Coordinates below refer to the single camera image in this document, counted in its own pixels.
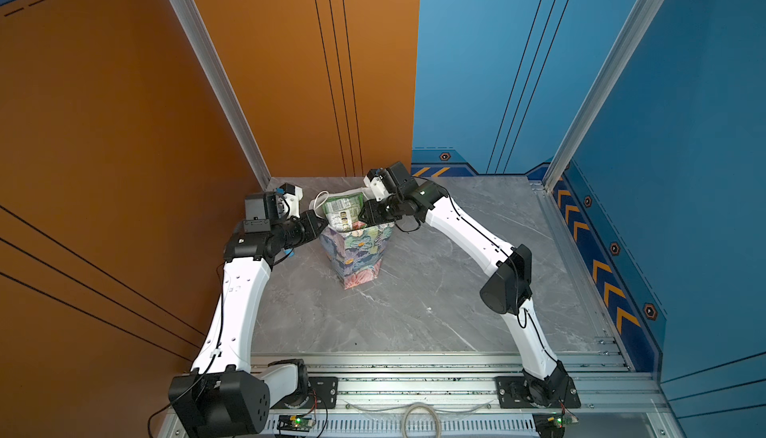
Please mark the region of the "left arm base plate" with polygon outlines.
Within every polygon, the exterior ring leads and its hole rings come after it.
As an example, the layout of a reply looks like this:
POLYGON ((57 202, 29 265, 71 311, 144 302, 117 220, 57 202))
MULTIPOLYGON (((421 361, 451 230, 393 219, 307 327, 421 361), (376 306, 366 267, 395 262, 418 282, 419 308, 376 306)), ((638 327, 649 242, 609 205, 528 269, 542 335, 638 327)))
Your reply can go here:
POLYGON ((319 410, 336 408, 339 379, 336 376, 310 376, 305 396, 283 398, 274 409, 309 409, 317 405, 319 410))

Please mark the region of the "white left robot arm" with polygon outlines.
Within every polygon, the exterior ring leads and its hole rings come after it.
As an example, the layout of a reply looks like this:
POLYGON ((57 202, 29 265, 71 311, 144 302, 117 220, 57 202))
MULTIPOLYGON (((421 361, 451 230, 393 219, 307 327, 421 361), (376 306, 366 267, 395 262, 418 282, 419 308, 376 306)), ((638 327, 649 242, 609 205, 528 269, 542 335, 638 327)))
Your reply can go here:
POLYGON ((275 405, 300 405, 311 394, 301 359, 251 371, 257 311, 273 269, 327 226, 313 210, 301 210, 301 198, 301 188, 284 184, 245 199, 245 218, 225 244, 209 333, 191 370, 174 377, 169 389, 169 406, 191 437, 259 434, 275 405))

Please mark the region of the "floral paper gift bag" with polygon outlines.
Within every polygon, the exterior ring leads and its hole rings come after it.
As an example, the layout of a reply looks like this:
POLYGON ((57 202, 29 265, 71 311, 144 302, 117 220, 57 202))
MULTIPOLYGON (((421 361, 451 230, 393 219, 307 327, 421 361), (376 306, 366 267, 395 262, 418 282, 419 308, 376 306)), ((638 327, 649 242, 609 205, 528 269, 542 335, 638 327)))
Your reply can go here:
MULTIPOLYGON (((328 198, 362 194, 362 190, 352 189, 336 194, 322 191, 310 203, 310 208, 315 210, 318 216, 325 218, 322 205, 328 198)), ((328 223, 319 240, 329 258, 331 268, 336 272, 345 290, 378 278, 384 251, 393 229, 393 223, 367 226, 361 222, 353 231, 340 233, 332 230, 328 223)))

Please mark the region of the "green snack bag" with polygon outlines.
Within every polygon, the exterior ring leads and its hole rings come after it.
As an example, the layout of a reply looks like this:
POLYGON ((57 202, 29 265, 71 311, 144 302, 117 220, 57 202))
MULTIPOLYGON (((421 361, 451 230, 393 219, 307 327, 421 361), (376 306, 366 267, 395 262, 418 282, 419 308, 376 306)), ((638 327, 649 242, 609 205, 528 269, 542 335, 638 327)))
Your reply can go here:
POLYGON ((363 194, 350 194, 328 198, 322 205, 325 218, 335 232, 346 233, 358 228, 364 206, 363 194))

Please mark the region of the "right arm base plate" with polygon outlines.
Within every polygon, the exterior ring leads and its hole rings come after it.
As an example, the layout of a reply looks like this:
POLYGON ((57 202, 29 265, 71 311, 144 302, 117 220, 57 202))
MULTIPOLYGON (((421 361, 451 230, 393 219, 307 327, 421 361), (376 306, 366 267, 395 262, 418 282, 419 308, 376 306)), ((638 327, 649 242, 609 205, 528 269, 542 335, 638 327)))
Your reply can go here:
POLYGON ((558 383, 548 383, 523 376, 498 376, 494 379, 497 398, 502 409, 582 407, 574 380, 565 375, 558 383))

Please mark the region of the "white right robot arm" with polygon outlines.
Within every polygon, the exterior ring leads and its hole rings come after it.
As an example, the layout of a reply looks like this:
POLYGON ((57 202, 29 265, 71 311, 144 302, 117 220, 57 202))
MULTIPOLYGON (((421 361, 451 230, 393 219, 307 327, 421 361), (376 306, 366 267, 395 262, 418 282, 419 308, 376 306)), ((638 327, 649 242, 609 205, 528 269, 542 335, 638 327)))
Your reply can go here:
POLYGON ((412 217, 453 241, 486 274, 480 298, 500 314, 522 358, 524 400, 537 407, 557 407, 568 396, 570 376, 551 348, 538 321, 532 291, 532 251, 492 234, 462 210, 446 188, 412 177, 364 179, 361 221, 367 225, 412 217))

